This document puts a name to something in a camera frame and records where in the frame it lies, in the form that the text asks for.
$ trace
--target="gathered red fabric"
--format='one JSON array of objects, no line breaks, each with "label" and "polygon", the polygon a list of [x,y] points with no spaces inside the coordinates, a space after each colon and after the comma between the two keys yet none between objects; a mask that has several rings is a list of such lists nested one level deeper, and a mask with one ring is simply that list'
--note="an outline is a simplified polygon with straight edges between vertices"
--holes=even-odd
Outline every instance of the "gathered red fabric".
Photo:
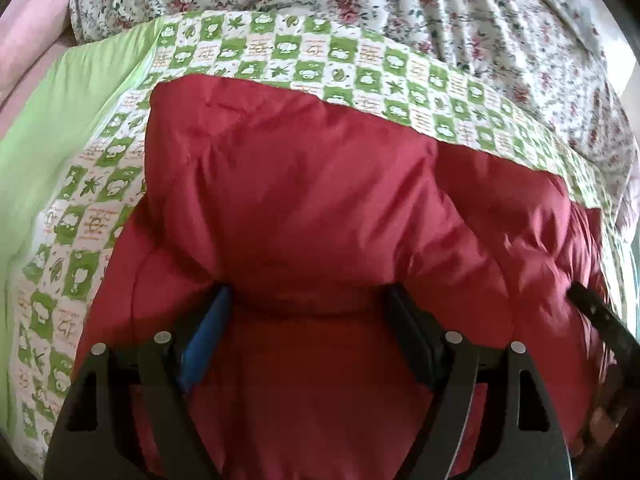
[{"label": "gathered red fabric", "polygon": [[[186,399],[233,480],[394,477],[431,394],[381,313],[403,282],[447,330],[522,341],[567,440],[602,359],[570,283],[602,286],[600,212],[564,181],[302,92],[190,75],[159,84],[147,193],[114,248],[76,362],[140,343],[228,283],[234,307]],[[478,387],[457,472],[478,437]],[[139,421],[147,463],[151,432]]]}]

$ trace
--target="star-shaped leaf print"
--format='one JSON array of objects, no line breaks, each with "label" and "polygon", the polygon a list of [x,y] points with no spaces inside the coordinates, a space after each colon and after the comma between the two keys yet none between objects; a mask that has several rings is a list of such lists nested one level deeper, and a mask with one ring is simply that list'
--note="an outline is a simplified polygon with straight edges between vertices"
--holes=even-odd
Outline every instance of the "star-shaped leaf print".
[{"label": "star-shaped leaf print", "polygon": [[276,77],[279,75],[287,75],[287,69],[279,66],[271,69],[271,77]]},{"label": "star-shaped leaf print", "polygon": [[242,16],[238,16],[237,18],[233,18],[229,20],[229,27],[231,28],[240,28],[244,25],[242,22]]},{"label": "star-shaped leaf print", "polygon": [[95,193],[95,188],[98,186],[100,179],[99,178],[95,178],[95,177],[91,177],[89,180],[85,180],[84,181],[84,188],[82,189],[82,192],[80,193],[80,196],[87,194],[87,193]]},{"label": "star-shaped leaf print", "polygon": [[392,94],[402,93],[402,87],[395,81],[389,83],[389,89],[391,90]]}]

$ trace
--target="red puffer jacket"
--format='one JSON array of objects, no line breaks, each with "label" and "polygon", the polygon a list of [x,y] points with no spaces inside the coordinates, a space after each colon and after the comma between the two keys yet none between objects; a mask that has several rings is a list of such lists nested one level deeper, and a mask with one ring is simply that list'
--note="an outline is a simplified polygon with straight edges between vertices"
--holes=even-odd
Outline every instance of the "red puffer jacket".
[{"label": "red puffer jacket", "polygon": [[601,283],[600,212],[572,203],[559,177],[253,82],[191,75],[158,85],[151,102],[148,193],[113,251],[78,363],[97,341],[170,328],[229,283],[232,319],[188,397],[225,478],[387,480],[431,402],[381,315],[376,287],[404,282],[476,344],[523,341],[576,435],[602,356],[564,295],[572,281]]}]

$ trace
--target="folded red garment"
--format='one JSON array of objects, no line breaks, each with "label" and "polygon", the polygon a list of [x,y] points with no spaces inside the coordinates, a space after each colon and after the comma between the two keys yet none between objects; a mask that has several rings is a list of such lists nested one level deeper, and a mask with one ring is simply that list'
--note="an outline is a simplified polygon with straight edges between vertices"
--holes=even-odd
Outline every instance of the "folded red garment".
[{"label": "folded red garment", "polygon": [[[190,75],[159,84],[147,194],[86,320],[91,345],[139,343],[200,307],[234,310],[191,416],[225,478],[393,478],[431,394],[385,325],[377,287],[404,282],[476,344],[525,343],[568,440],[602,354],[565,299],[602,286],[600,212],[558,176],[301,92]],[[468,466],[478,388],[456,472]],[[158,457],[139,420],[152,469]]]}]

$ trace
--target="green sheet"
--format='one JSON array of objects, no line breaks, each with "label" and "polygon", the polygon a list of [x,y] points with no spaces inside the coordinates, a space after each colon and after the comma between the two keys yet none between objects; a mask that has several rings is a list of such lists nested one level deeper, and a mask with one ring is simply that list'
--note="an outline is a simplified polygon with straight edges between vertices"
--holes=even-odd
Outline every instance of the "green sheet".
[{"label": "green sheet", "polygon": [[162,20],[72,48],[51,67],[0,142],[0,430],[10,428],[8,270],[30,239],[70,153],[82,150],[107,110],[145,70]]}]

